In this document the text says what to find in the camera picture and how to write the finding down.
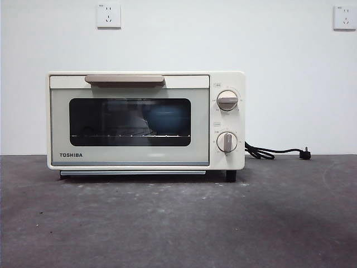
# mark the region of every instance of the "glass window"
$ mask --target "glass window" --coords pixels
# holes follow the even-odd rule
[[[188,99],[76,98],[69,103],[74,146],[187,146]]]

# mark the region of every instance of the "toshiba logo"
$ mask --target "toshiba logo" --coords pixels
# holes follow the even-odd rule
[[[60,153],[61,157],[83,157],[81,153]]]

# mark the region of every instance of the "wall socket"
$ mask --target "wall socket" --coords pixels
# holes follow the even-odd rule
[[[355,31],[357,29],[357,7],[334,7],[334,30]]]
[[[97,5],[97,28],[121,28],[121,6],[107,2]]]

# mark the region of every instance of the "toaster oven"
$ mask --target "toaster oven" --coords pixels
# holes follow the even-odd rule
[[[66,175],[204,174],[244,167],[239,71],[52,72],[47,165]]]

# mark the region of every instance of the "temperature knob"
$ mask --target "temperature knob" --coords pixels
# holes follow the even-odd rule
[[[233,91],[226,90],[218,95],[217,104],[224,111],[233,110],[237,103],[238,97]]]
[[[223,132],[217,138],[217,145],[223,152],[232,152],[237,146],[237,138],[233,133]]]

